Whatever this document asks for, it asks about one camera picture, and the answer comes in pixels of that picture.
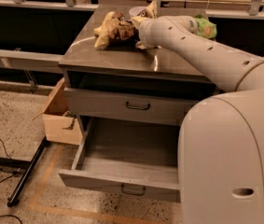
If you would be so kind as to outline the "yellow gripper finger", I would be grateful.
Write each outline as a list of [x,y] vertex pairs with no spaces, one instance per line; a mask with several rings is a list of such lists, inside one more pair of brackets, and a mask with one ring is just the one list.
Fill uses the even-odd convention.
[[157,18],[157,3],[155,1],[152,1],[147,7],[146,7],[146,16],[151,19]]
[[151,46],[145,46],[141,41],[138,41],[135,46],[138,48],[138,49],[142,49],[142,50],[145,50],[145,49],[160,49],[161,46],[155,46],[155,47],[151,47]]

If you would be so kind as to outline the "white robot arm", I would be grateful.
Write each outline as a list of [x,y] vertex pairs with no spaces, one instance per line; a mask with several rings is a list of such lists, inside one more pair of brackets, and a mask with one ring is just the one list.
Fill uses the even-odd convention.
[[264,57],[199,36],[189,16],[132,17],[141,44],[175,52],[222,90],[178,140],[184,224],[264,224]]

